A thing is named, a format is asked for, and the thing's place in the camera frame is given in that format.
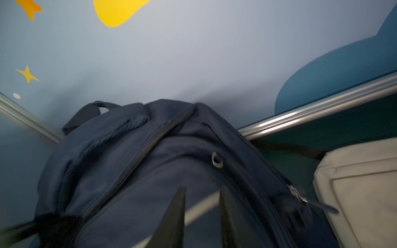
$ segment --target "metal rail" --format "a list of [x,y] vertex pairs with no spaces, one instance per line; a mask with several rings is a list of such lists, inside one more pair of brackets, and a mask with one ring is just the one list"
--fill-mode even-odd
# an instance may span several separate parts
[[2,94],[0,94],[0,113],[3,113],[24,128],[38,134],[53,145],[58,144],[64,137],[60,132],[48,127],[44,122]]
[[253,140],[394,93],[397,93],[397,72],[257,122],[238,131],[248,140]]
[[[397,93],[397,72],[273,116],[238,131],[248,140],[253,140],[394,93]],[[0,94],[0,113],[51,144],[58,144],[64,137],[2,94]]]

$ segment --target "backpack strap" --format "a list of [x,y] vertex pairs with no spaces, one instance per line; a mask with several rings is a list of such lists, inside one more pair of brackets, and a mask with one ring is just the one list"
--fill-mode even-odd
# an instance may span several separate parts
[[317,150],[314,148],[290,144],[277,144],[260,139],[251,141],[251,143],[261,149],[271,150],[271,151],[286,151],[300,154],[309,158],[314,158],[316,160],[322,160],[326,154],[326,151]]
[[113,104],[110,102],[95,101],[86,106],[82,107],[66,125],[63,126],[62,131],[65,135],[70,134],[73,130],[78,128],[80,125],[86,121],[100,115],[99,108],[107,108],[112,110],[114,108],[120,107],[120,105]]
[[[52,233],[58,229],[68,230],[78,219],[78,217],[60,217],[59,215],[48,214],[42,215],[33,221],[0,230],[0,247],[10,247],[36,233],[40,235],[41,233]],[[48,238],[41,236],[41,245],[45,245]]]

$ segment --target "backpack handle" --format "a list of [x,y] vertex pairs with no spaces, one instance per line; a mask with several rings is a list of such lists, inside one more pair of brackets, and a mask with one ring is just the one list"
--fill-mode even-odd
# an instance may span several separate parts
[[112,110],[120,107],[120,105],[113,104],[110,102],[95,101],[86,106],[82,107],[71,119],[62,127],[62,131],[65,135],[70,134],[73,130],[81,126],[86,121],[100,115],[99,108],[107,108]]

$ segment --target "black prong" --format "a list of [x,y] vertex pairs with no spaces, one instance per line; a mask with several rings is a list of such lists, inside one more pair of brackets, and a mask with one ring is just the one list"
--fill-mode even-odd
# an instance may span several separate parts
[[182,248],[186,188],[179,186],[146,248]]
[[222,221],[223,248],[257,248],[258,237],[254,234],[239,210],[230,191],[221,187],[219,207]]

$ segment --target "painted star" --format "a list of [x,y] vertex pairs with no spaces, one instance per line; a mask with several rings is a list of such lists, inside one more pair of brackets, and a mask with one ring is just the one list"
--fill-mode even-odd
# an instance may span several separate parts
[[28,67],[28,66],[26,66],[25,71],[20,71],[20,70],[18,70],[18,69],[16,69],[16,70],[19,71],[20,73],[22,73],[22,74],[25,76],[27,83],[30,83],[30,80],[31,80],[31,79],[40,81],[40,80],[38,80],[37,78],[35,78],[34,76],[32,76],[32,74],[30,74],[30,72],[29,72],[29,67]]
[[33,21],[33,15],[36,11],[41,11],[41,7],[32,0],[15,0],[25,10],[27,16]]

